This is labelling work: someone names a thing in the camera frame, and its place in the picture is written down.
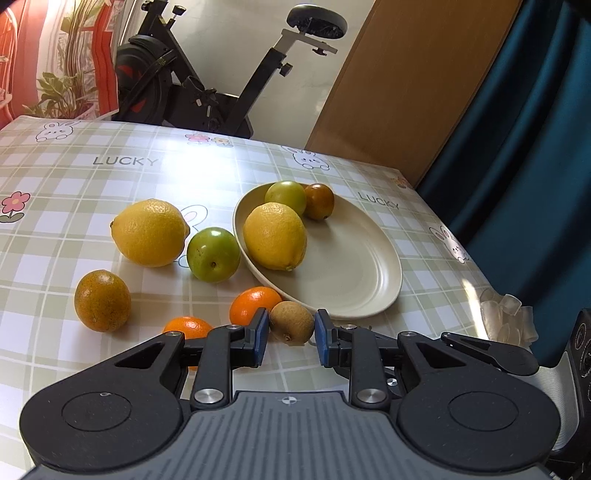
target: metal screw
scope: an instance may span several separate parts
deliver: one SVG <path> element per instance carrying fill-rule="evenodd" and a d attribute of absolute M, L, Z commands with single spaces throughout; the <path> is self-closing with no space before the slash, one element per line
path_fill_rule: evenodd
<path fill-rule="evenodd" d="M 379 403 L 386 399 L 386 393 L 377 388 L 365 388 L 357 393 L 357 398 L 363 403 Z"/>
<path fill-rule="evenodd" d="M 217 403 L 223 399 L 223 393 L 215 388 L 203 388 L 195 392 L 194 398 L 199 403 Z"/>

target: mandarin orange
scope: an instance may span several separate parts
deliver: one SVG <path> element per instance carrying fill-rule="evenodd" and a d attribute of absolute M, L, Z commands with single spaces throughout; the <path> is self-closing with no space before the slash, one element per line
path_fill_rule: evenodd
<path fill-rule="evenodd" d="M 163 328 L 162 333 L 174 330 L 183 332 L 186 339 L 204 338 L 213 327 L 205 320 L 195 317 L 176 317 L 170 320 Z"/>
<path fill-rule="evenodd" d="M 230 306 L 230 322 L 248 325 L 258 307 L 265 307 L 270 313 L 281 302 L 279 294 L 269 287 L 253 287 L 243 291 Z"/>

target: yellow lemon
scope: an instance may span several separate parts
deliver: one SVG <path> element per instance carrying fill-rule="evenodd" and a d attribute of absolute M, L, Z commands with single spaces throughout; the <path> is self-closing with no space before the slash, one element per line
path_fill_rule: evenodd
<path fill-rule="evenodd" d="M 270 270 L 293 270 L 306 254 L 306 228 L 300 216 L 282 203 L 256 207 L 242 233 L 251 257 Z"/>
<path fill-rule="evenodd" d="M 111 222 L 111 236 L 119 251 L 144 267 L 172 263 L 183 253 L 189 231 L 174 205 L 156 199 L 128 206 Z"/>

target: kiwi fruit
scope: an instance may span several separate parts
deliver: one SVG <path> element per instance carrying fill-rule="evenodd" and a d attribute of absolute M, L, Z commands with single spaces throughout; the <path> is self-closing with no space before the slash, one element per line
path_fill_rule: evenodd
<path fill-rule="evenodd" d="M 301 345 L 314 333 L 314 318 L 294 301 L 282 301 L 269 314 L 271 331 L 284 342 Z"/>

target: white plate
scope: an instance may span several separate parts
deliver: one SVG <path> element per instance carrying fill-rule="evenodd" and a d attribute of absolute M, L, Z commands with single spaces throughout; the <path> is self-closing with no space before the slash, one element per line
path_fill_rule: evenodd
<path fill-rule="evenodd" d="M 308 247 L 298 267 L 290 272 L 269 270 L 251 260 L 242 227 L 248 215 L 265 203 L 271 185 L 260 185 L 245 194 L 233 217 L 243 258 L 263 285 L 312 312 L 326 309 L 336 319 L 369 317 L 393 304 L 402 287 L 396 250 L 365 212 L 336 195 L 329 218 L 320 222 L 303 218 Z"/>

